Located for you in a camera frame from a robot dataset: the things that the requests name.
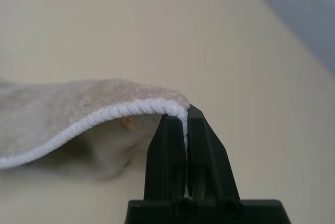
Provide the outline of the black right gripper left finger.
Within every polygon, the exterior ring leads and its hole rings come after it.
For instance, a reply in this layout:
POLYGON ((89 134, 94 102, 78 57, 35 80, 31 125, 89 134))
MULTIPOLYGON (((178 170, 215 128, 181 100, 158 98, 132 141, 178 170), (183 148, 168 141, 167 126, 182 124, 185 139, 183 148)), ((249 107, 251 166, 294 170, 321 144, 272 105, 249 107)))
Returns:
POLYGON ((149 144, 144 186, 145 200, 178 200, 186 185, 186 151, 182 122, 163 115, 149 144))

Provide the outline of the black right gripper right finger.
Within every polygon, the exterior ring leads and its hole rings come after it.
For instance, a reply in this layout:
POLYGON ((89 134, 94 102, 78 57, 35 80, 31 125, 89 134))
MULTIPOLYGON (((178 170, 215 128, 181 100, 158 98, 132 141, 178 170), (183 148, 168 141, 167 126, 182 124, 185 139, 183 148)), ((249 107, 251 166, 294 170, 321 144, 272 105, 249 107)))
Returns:
POLYGON ((193 200, 239 200, 227 151, 204 114, 188 109, 188 192, 193 200))

